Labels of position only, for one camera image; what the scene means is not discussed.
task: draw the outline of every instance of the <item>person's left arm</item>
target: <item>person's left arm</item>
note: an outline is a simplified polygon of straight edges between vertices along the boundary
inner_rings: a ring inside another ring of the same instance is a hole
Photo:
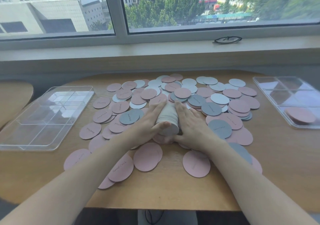
[[[155,125],[165,103],[151,105],[144,117],[83,161],[66,170],[20,204],[0,225],[70,225],[119,159],[149,141],[169,122]]]

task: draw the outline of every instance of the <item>person's left hand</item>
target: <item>person's left hand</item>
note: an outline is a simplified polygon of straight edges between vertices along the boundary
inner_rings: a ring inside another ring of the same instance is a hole
[[[155,125],[158,115],[165,105],[166,102],[150,105],[147,113],[129,129],[123,132],[123,136],[130,138],[132,147],[144,144],[153,138],[159,131],[166,129],[171,125],[168,121],[160,122]]]

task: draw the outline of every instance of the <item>divided plastic container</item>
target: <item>divided plastic container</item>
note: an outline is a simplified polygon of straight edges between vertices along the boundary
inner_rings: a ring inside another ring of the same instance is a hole
[[[55,150],[93,95],[92,86],[50,88],[0,132],[0,150]]]
[[[320,92],[298,77],[253,77],[253,81],[273,103],[286,121],[296,128],[320,129]],[[286,114],[288,107],[312,112],[313,123],[303,123]]]

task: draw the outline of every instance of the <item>hand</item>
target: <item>hand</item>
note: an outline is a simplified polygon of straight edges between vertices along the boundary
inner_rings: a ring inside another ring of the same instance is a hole
[[[150,105],[147,113],[128,130],[124,131],[121,136],[129,137],[131,146],[134,147],[146,143],[159,131],[168,128],[171,125],[168,121],[155,125],[158,115],[165,105],[166,102]]]
[[[210,146],[222,142],[201,119],[197,110],[189,110],[179,101],[175,101],[175,106],[183,135],[173,136],[174,141],[204,153]]]

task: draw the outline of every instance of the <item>person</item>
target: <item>person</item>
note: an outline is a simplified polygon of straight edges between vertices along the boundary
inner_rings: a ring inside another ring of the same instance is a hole
[[[149,141],[169,122],[155,125],[166,103],[151,105],[143,118],[82,162],[46,184],[0,221],[0,225],[70,225],[117,161]],[[301,207],[218,138],[196,110],[175,102],[182,135],[175,142],[205,153],[230,186],[251,225],[318,225]]]

